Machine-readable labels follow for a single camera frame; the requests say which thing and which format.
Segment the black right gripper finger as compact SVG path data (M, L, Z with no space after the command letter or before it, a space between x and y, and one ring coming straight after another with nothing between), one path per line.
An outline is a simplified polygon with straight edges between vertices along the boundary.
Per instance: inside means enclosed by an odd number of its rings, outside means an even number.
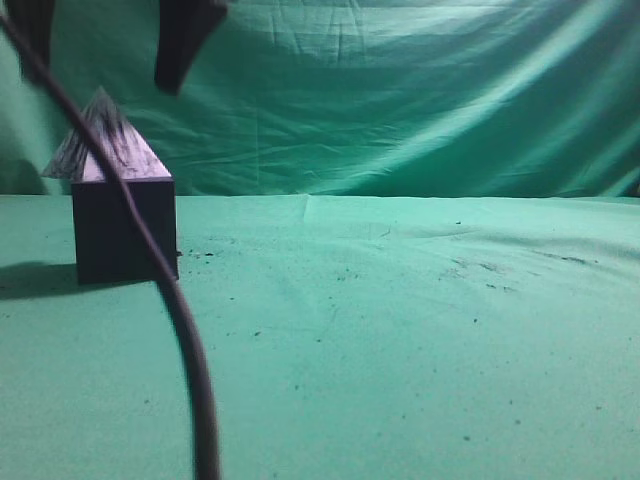
M179 94L198 52L227 14L227 1L159 2L154 82L160 91L169 95Z

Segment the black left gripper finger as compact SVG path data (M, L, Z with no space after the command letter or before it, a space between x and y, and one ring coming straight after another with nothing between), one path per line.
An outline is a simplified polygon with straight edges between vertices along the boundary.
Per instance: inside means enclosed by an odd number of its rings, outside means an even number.
M42 66L49 68L54 0L10 0L10 22Z

